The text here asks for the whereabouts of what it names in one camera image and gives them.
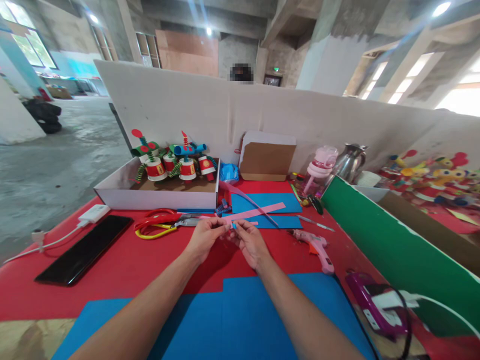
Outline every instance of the purple device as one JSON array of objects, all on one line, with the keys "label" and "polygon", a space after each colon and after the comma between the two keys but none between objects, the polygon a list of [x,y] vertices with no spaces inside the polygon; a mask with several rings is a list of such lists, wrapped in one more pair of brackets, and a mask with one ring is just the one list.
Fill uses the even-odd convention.
[{"label": "purple device", "polygon": [[399,335],[407,334],[407,320],[405,310],[379,309],[372,301],[372,297],[381,293],[373,293],[369,285],[376,285],[375,280],[365,272],[354,272],[345,277],[346,283],[353,292],[353,296],[363,314],[377,334],[395,340]]}]

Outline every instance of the green board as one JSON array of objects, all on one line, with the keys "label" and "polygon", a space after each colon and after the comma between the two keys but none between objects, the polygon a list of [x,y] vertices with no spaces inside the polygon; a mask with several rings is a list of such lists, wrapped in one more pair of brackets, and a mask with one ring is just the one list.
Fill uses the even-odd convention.
[{"label": "green board", "polygon": [[[333,179],[322,201],[393,287],[435,299],[480,329],[478,277],[339,177]],[[426,300],[419,304],[415,313],[436,336],[473,335],[442,307]]]}]

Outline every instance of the concrete floor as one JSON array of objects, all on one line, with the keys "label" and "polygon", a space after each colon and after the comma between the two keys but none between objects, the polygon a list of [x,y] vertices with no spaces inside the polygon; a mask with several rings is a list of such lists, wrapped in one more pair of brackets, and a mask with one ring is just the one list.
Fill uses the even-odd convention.
[{"label": "concrete floor", "polygon": [[1,262],[31,244],[34,229],[52,229],[92,199],[93,186],[131,159],[109,102],[56,100],[60,132],[0,146]]}]

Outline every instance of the white cable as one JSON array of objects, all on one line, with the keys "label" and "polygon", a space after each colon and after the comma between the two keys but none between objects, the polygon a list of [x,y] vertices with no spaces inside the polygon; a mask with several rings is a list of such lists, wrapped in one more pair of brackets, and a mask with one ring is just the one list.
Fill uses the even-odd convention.
[{"label": "white cable", "polygon": [[423,295],[420,295],[420,294],[411,294],[413,297],[415,297],[416,300],[418,299],[424,299],[424,300],[428,300],[432,303],[435,303],[437,304],[438,306],[441,306],[442,308],[448,310],[449,312],[451,312],[453,315],[455,315],[456,317],[458,317],[460,320],[462,320],[469,328],[470,330],[473,331],[473,333],[475,334],[475,336],[480,340],[480,332],[477,331],[476,328],[473,327],[473,325],[471,323],[469,323],[462,315],[460,315],[458,312],[456,312],[455,310],[449,308],[447,305],[444,305],[442,304],[440,301],[437,301],[435,299],[432,299],[430,297],[427,297],[427,296],[423,296]]},{"label": "white cable", "polygon": [[21,258],[25,255],[28,255],[28,254],[32,254],[32,253],[36,253],[37,251],[39,251],[40,249],[46,249],[46,248],[49,248],[51,247],[52,245],[55,245],[55,244],[58,244],[59,242],[65,240],[66,238],[68,238],[70,235],[72,235],[74,232],[76,232],[78,229],[81,229],[83,227],[85,227],[85,225],[87,225],[89,222],[87,220],[82,220],[80,221],[80,223],[78,223],[78,225],[76,226],[76,228],[74,228],[72,231],[70,231],[67,235],[65,235],[64,237],[62,237],[61,239],[57,240],[57,241],[54,241],[52,243],[49,243],[47,245],[44,245],[42,247],[37,247],[33,250],[29,250],[27,252],[22,252],[21,254],[17,255],[17,256],[14,256],[14,257],[11,257],[7,260],[5,260],[3,263],[6,264],[8,262],[11,262],[12,260],[15,260],[15,259],[18,259],[18,258]]}]

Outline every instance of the black bag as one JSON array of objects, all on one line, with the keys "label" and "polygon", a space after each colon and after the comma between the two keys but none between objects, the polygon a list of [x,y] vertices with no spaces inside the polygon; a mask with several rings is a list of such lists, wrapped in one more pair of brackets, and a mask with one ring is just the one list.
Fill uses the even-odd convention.
[{"label": "black bag", "polygon": [[55,134],[62,129],[62,124],[59,123],[59,115],[62,113],[60,106],[40,99],[28,100],[23,105],[46,134]]}]

